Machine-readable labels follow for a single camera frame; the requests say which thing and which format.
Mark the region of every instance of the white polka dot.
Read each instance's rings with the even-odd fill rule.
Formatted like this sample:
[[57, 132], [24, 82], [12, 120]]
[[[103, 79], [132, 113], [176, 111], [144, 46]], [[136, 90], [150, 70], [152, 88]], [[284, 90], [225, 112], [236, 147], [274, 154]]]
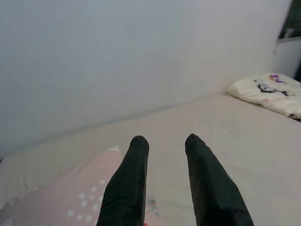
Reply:
[[97, 188], [95, 187], [95, 186], [93, 186], [92, 188], [91, 188], [91, 191], [92, 192], [95, 192], [97, 190]]
[[81, 205], [82, 207], [85, 207], [85, 206], [87, 205], [87, 201], [86, 201], [86, 200], [82, 201], [80, 205]]
[[98, 209], [99, 209], [98, 203], [94, 203], [93, 206], [92, 206], [92, 209], [93, 209], [95, 212], [98, 211]]
[[74, 211], [73, 210], [68, 211], [67, 216], [69, 218], [72, 217], [73, 215], [74, 215]]
[[79, 199], [84, 199], [84, 198], [85, 198], [85, 194], [84, 193], [79, 194]]
[[91, 220], [92, 220], [92, 216], [91, 215], [86, 216], [86, 221], [87, 222], [91, 222]]
[[76, 220], [77, 220], [77, 221], [80, 221], [80, 220], [82, 220], [82, 219], [83, 219], [83, 216], [82, 216], [81, 214], [79, 214], [79, 215], [76, 216]]

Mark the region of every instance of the bed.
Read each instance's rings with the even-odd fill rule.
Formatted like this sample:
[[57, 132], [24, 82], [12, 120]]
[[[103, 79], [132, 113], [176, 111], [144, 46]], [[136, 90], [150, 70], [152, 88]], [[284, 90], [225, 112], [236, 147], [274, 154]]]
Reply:
[[169, 226], [195, 226], [184, 142], [190, 133], [212, 149], [239, 187], [255, 225], [301, 222], [301, 124], [218, 94], [62, 137], [8, 156], [0, 164], [0, 208], [57, 175], [135, 135], [150, 144], [147, 193]]

